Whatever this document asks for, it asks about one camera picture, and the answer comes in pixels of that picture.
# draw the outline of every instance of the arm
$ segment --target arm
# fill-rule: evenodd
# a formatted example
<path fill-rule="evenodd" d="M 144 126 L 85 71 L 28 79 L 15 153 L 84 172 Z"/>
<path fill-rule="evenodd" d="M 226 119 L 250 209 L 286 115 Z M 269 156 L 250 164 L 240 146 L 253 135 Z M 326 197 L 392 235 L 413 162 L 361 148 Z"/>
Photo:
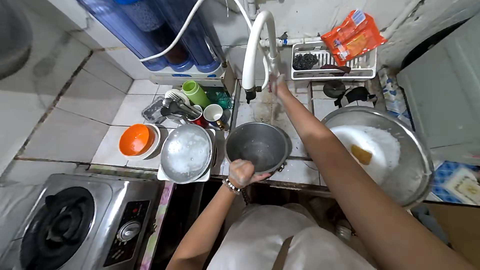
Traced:
<path fill-rule="evenodd" d="M 382 268 L 474 269 L 397 205 L 285 82 L 276 91 L 325 183 Z"/>
<path fill-rule="evenodd" d="M 244 188 L 270 176 L 269 173 L 253 175 L 253 172 L 251 162 L 236 160 L 230 164 L 228 179 L 234 186 Z M 220 187 L 180 242 L 168 263 L 167 270 L 202 269 L 235 195 L 225 185 Z"/>

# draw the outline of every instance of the gas stove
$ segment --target gas stove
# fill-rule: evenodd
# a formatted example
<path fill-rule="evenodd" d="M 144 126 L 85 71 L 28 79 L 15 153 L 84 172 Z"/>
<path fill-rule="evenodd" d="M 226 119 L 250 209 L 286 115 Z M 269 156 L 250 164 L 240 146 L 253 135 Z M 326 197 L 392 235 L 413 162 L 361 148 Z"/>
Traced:
<path fill-rule="evenodd" d="M 160 186 L 107 175 L 51 175 L 11 249 L 13 268 L 133 269 Z"/>

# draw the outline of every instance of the orange plastic bag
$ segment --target orange plastic bag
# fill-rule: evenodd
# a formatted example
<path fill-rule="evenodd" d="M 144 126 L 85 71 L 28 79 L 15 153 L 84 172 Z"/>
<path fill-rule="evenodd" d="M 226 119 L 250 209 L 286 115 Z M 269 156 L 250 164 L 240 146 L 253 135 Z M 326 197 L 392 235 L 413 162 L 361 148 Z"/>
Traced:
<path fill-rule="evenodd" d="M 350 12 L 340 26 L 321 36 L 338 66 L 364 54 L 387 40 L 380 35 L 373 18 L 361 10 Z"/>

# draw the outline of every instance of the tiled counter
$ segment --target tiled counter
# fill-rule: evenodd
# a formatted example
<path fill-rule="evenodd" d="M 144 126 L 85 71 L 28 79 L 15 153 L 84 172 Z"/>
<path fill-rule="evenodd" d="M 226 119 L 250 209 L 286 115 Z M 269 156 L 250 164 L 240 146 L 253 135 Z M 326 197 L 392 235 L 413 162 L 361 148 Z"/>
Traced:
<path fill-rule="evenodd" d="M 257 98 L 247 104 L 245 93 L 237 85 L 237 91 L 234 94 L 235 106 L 231 117 L 231 128 L 248 122 L 262 122 L 275 125 L 283 129 L 292 142 L 292 152 L 286 160 L 285 168 L 282 172 L 276 172 L 270 177 L 270 182 L 288 182 L 296 184 L 324 185 L 321 176 L 315 164 L 308 157 L 308 154 L 283 107 L 277 103 L 275 97 L 268 91 L 257 93 Z M 330 99 L 323 94 L 323 84 L 314 83 L 313 87 L 309 81 L 288 81 L 288 86 L 292 94 L 318 119 L 337 109 L 333 105 L 334 99 Z M 118 150 L 118 141 L 122 133 L 130 125 L 135 123 L 145 123 L 141 116 L 141 111 L 147 107 L 156 97 L 164 95 L 166 91 L 172 89 L 172 86 L 159 86 L 148 80 L 136 80 L 132 84 L 125 100 L 123 101 L 112 126 L 109 128 L 102 143 L 100 144 L 92 164 L 110 165 L 117 167 L 158 170 L 160 166 L 160 153 L 158 149 L 154 157 L 149 160 L 131 161 L 127 160 Z M 170 120 L 165 120 L 157 125 L 161 132 L 161 142 L 166 139 L 178 124 Z M 212 175 L 217 177 L 228 176 L 228 161 L 224 154 L 225 139 L 229 131 L 216 131 L 215 144 L 217 147 L 217 158 L 215 166 L 212 169 Z"/>

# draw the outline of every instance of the beaded bracelet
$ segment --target beaded bracelet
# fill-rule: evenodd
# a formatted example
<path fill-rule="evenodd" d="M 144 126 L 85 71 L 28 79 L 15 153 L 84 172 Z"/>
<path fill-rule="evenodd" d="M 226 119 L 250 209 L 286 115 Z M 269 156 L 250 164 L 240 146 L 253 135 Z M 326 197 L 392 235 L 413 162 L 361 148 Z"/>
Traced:
<path fill-rule="evenodd" d="M 223 183 L 224 185 L 226 185 L 227 187 L 229 187 L 230 190 L 231 190 L 233 193 L 235 193 L 235 194 L 237 194 L 237 195 L 240 195 L 240 193 L 241 193 L 241 188 L 237 188 L 236 186 L 234 186 L 234 185 L 230 182 L 230 180 L 229 180 L 228 178 L 225 179 L 225 180 L 222 180 L 222 183 Z"/>

